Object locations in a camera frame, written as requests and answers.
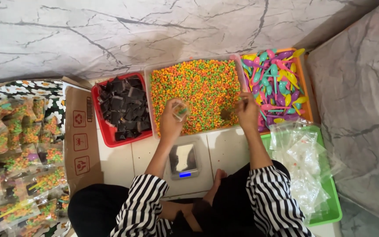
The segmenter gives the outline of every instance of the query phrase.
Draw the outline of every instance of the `green plastic tray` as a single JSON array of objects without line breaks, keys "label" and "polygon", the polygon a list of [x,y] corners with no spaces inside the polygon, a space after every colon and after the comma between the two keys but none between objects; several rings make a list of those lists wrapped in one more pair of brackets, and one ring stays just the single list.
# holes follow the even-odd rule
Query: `green plastic tray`
[{"label": "green plastic tray", "polygon": [[[323,136],[321,135],[320,128],[316,126],[310,126],[307,127],[307,129],[309,129],[312,132],[317,132],[317,142],[320,145],[324,146]],[[263,140],[264,146],[267,149],[267,152],[269,152],[271,135],[265,134],[262,135],[261,138]],[[322,162],[322,160],[320,160],[320,167],[328,168],[328,161]],[[342,217],[339,197],[337,196],[336,186],[334,185],[333,178],[326,180],[325,182],[321,183],[321,185],[323,186],[324,190],[330,195],[330,198],[327,200],[327,204],[329,205],[329,211],[323,213],[321,218],[312,218],[309,222],[309,227],[338,222],[341,220]]]}]

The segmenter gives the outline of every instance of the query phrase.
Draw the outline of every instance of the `person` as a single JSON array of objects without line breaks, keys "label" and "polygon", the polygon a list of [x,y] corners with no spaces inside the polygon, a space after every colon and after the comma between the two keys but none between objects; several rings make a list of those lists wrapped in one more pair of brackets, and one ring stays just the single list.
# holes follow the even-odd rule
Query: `person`
[{"label": "person", "polygon": [[185,122],[177,122],[167,101],[161,140],[145,173],[129,189],[94,184],[72,196],[68,216],[78,237],[118,236],[313,236],[290,192],[290,175],[272,161],[257,132],[259,108],[251,93],[235,106],[248,141],[250,162],[235,174],[218,169],[202,199],[160,200],[169,152]]}]

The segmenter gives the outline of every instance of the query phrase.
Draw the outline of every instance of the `black pants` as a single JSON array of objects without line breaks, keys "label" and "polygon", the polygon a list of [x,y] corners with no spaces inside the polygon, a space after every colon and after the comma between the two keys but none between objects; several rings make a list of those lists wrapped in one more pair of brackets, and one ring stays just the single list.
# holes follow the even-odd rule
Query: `black pants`
[{"label": "black pants", "polygon": [[[277,169],[290,178],[288,170],[273,161]],[[229,221],[246,228],[255,228],[245,186],[249,164],[235,174],[222,179],[213,200],[214,211]],[[94,184],[78,191],[70,201],[68,217],[78,237],[107,237],[117,225],[116,215],[128,198],[128,188],[116,185]],[[194,199],[179,199],[172,202],[192,203]]]}]

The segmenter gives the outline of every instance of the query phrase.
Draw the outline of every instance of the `striped sleeve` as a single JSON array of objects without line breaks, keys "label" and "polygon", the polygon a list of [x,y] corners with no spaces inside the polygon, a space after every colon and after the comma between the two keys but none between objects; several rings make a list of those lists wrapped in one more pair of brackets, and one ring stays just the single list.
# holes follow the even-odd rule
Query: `striped sleeve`
[{"label": "striped sleeve", "polygon": [[270,236],[314,236],[303,224],[305,216],[292,198],[290,180],[275,166],[251,170],[246,190],[261,231]]},{"label": "striped sleeve", "polygon": [[128,199],[116,217],[118,225],[110,236],[157,236],[156,224],[162,212],[159,201],[168,189],[166,181],[154,175],[134,177]]}]

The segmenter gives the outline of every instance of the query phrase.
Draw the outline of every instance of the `tile floor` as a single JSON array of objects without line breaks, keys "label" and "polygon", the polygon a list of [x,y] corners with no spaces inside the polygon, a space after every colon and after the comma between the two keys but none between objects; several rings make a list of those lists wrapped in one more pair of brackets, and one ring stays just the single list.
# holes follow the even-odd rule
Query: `tile floor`
[{"label": "tile floor", "polygon": [[[97,130],[105,183],[130,187],[133,177],[144,173],[159,140],[148,137],[131,144],[109,148],[103,142],[98,125]],[[240,127],[207,135],[180,137],[177,144],[188,142],[196,142],[197,156],[201,162],[200,174],[194,178],[171,180],[167,165],[164,179],[170,189],[164,200],[203,197],[213,184],[216,169],[220,168],[232,174],[249,162],[248,144]],[[338,223],[316,226],[311,230],[321,237],[341,236]]]}]

